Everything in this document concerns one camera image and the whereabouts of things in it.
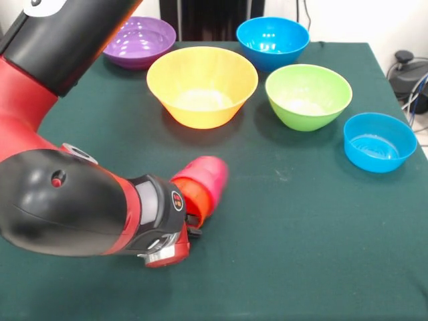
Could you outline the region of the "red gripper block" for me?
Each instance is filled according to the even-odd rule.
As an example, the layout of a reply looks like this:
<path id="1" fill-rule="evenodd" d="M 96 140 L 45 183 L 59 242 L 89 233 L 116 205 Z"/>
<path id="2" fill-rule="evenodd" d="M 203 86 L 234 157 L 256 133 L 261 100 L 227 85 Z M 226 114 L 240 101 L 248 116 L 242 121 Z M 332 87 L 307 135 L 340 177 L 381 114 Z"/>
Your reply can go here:
<path id="1" fill-rule="evenodd" d="M 179 263 L 189 256 L 189 238 L 200 238 L 202 231 L 187 225 L 199 225 L 199 217 L 187 213 L 186 223 L 180 232 L 166 234 L 149 243 L 144 253 L 136 256 L 144 260 L 146 267 L 159 268 Z"/>

